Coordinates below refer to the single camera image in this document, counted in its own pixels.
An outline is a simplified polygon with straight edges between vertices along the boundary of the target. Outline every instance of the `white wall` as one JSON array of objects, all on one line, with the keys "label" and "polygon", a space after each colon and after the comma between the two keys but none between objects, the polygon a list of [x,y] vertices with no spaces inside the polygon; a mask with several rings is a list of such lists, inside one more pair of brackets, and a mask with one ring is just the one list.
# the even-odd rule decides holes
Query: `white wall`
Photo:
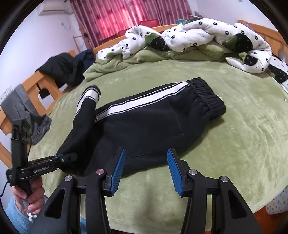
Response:
[{"label": "white wall", "polygon": [[187,2],[190,6],[192,15],[194,15],[194,12],[198,11],[198,6],[197,6],[196,0],[187,0]]},{"label": "white wall", "polygon": [[249,0],[194,0],[198,12],[207,18],[235,24],[238,19],[276,30],[269,19]]},{"label": "white wall", "polygon": [[[78,53],[72,36],[79,35],[81,33],[74,14],[38,16],[36,9],[32,11],[16,29],[0,55],[0,94],[10,85],[15,88],[22,83],[51,56],[69,50]],[[78,39],[78,45],[81,51],[86,50],[83,40]],[[43,103],[47,107],[52,101],[50,96]],[[0,142],[11,151],[10,137],[1,130]],[[5,165],[0,162],[1,192],[6,182],[5,170]],[[11,196],[9,188],[6,189],[6,193]]]}]

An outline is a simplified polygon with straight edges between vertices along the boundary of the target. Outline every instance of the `elastic waistband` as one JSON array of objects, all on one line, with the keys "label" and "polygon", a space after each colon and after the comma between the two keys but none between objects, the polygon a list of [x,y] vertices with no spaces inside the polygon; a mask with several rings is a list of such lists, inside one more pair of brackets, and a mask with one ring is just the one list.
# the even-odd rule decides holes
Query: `elastic waistband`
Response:
[{"label": "elastic waistband", "polygon": [[211,118],[219,117],[226,112],[224,102],[213,92],[205,80],[201,79],[201,77],[187,80],[187,83],[213,111]]}]

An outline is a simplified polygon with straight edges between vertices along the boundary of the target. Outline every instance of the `fleece pants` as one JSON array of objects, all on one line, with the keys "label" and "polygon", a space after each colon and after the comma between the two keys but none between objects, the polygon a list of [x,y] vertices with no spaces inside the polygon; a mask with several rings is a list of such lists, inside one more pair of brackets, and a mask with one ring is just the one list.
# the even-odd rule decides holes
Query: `fleece pants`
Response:
[{"label": "fleece pants", "polygon": [[200,77],[166,84],[96,109],[100,90],[88,87],[77,106],[73,129],[58,154],[78,160],[61,169],[89,175],[105,168],[119,147],[126,150],[123,175],[167,163],[167,150],[184,151],[207,123],[226,111],[224,102]]}]

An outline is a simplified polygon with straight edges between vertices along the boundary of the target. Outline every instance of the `wooden headboard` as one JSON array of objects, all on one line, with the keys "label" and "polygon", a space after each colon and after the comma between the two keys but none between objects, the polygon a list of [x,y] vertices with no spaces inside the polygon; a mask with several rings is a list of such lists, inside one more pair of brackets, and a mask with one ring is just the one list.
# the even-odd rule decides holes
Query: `wooden headboard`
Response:
[{"label": "wooden headboard", "polygon": [[[278,55],[279,49],[283,49],[288,54],[288,46],[285,43],[284,39],[281,37],[280,33],[277,31],[274,31],[272,29],[257,25],[257,24],[251,24],[249,22],[246,22],[244,20],[238,20],[239,23],[245,23],[249,24],[251,28],[253,28],[259,35],[261,35],[271,46],[272,52],[275,55]],[[154,27],[153,29],[161,32],[165,31],[166,29],[169,29],[173,26],[176,26],[176,24],[170,24],[170,25],[164,25],[164,26],[158,26]],[[93,49],[94,54],[96,54],[99,50],[108,48],[110,46],[115,45],[119,41],[125,39],[125,36],[115,38],[111,41],[108,41],[96,48]],[[69,52],[72,56],[76,56],[75,51]],[[52,108],[54,107],[56,101],[66,92],[69,90],[69,87],[66,88],[63,92],[60,92],[58,87],[55,84],[55,81],[47,76],[43,75],[40,72],[35,72],[32,76],[30,76],[27,80],[25,80],[22,85],[24,86],[25,90],[28,93],[28,96],[30,97],[33,105],[35,106],[36,110],[40,115],[48,114]],[[46,88],[51,96],[53,97],[54,101],[49,106],[48,109],[46,109],[42,103],[40,102],[38,98],[39,94],[39,88]],[[12,123],[11,121],[6,117],[5,113],[2,109],[0,109],[0,129],[3,131],[5,135],[11,132],[12,130]],[[0,160],[7,166],[11,167],[11,154],[9,151],[0,143]]]},{"label": "wooden headboard", "polygon": [[283,49],[286,54],[288,54],[288,45],[279,32],[261,25],[249,23],[244,20],[238,20],[238,23],[248,24],[251,28],[253,28],[256,33],[258,33],[269,43],[273,54],[278,56],[279,49]]}]

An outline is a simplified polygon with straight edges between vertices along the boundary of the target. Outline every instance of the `person's hand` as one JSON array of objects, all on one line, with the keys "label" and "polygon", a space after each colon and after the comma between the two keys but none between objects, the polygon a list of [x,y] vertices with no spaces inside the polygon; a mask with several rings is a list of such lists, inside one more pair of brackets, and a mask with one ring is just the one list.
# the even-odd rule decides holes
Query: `person's hand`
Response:
[{"label": "person's hand", "polygon": [[32,212],[32,214],[39,214],[41,208],[44,205],[44,188],[42,187],[42,177],[38,177],[32,183],[32,188],[34,188],[34,192],[27,198],[27,194],[18,186],[12,187],[13,195],[16,199],[16,206],[20,210],[20,212],[27,216],[25,207],[23,205],[22,199],[26,199],[30,204],[28,206],[28,211]]}]

